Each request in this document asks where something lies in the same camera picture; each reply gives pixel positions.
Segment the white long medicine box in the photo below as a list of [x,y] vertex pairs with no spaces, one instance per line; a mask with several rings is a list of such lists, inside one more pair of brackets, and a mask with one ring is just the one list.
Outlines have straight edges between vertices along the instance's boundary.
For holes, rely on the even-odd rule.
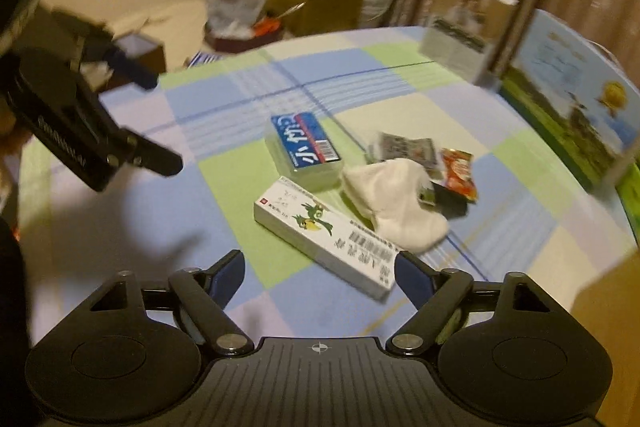
[[254,219],[375,300],[395,286],[399,249],[285,176],[255,200]]

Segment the white cloth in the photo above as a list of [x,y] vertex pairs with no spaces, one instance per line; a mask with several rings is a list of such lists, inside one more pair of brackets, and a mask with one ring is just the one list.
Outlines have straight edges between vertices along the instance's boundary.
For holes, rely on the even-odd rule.
[[422,204],[420,195],[433,185],[424,168],[411,159],[345,167],[341,184],[375,233],[404,251],[423,254],[449,232],[447,219]]

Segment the red snack packet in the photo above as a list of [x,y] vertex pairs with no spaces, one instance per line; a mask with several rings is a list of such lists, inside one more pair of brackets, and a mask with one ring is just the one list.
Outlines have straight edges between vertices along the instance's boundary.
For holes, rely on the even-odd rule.
[[476,202],[478,193],[472,175],[474,156],[464,150],[443,148],[440,157],[445,166],[445,186],[468,202]]

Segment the grey snack packet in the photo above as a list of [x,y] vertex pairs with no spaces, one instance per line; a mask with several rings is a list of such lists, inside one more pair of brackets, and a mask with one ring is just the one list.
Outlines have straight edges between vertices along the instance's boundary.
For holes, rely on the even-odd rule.
[[378,132],[366,147],[369,164],[398,158],[410,159],[421,165],[432,178],[442,179],[442,160],[432,139],[408,139]]

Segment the blue labelled clear case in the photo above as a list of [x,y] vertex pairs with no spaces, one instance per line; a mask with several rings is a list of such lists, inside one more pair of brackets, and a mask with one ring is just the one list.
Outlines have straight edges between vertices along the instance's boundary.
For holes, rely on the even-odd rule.
[[338,183],[343,159],[314,113],[272,115],[265,142],[278,173],[309,192]]

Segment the dark wooden tray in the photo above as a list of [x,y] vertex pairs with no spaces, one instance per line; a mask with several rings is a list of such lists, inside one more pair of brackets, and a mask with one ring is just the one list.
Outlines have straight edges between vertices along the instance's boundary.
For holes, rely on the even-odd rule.
[[273,31],[267,31],[249,39],[216,37],[210,29],[209,23],[204,25],[203,31],[204,41],[214,51],[227,54],[239,54],[254,50],[261,46],[280,41],[284,36],[284,27],[282,25],[277,29],[273,29]]

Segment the checkered tablecloth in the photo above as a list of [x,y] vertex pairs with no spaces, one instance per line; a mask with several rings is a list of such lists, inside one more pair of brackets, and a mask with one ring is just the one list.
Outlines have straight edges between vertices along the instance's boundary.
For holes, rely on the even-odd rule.
[[178,152],[164,178],[134,167],[96,193],[43,146],[24,152],[20,225],[41,338],[115,272],[161,280],[243,251],[230,317],[254,338],[385,337],[410,303],[376,300],[255,221],[256,200],[290,176],[316,198],[299,232],[335,235],[349,213],[340,172],[366,161],[380,133],[432,140],[473,157],[477,200],[426,255],[481,280],[527,271],[562,305],[634,250],[617,202],[586,193],[501,98],[419,53],[417,27],[295,39],[165,76],[157,89],[103,95],[114,119]]

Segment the brown cardboard box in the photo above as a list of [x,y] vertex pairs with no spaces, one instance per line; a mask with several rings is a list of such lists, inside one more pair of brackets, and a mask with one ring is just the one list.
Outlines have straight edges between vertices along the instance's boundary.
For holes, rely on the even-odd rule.
[[639,426],[640,259],[633,253],[577,294],[572,314],[608,351],[613,377],[598,418]]

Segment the green tissue pack bundle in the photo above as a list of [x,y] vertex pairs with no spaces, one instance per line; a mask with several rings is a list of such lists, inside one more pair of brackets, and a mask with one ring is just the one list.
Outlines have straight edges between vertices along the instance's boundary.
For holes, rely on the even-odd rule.
[[626,213],[636,242],[640,239],[640,168],[634,162],[616,185],[616,192]]

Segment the blue milk carton box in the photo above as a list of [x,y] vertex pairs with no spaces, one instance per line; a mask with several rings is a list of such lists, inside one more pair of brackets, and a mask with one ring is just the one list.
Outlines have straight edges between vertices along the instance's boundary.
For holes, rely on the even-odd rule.
[[546,11],[530,20],[500,94],[588,192],[614,187],[639,154],[639,89]]

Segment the white product box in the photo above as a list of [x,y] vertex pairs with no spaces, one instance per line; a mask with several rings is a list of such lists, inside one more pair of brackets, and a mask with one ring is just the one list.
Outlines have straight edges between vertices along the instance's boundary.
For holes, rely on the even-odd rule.
[[477,83],[517,7],[518,0],[432,0],[420,52]]

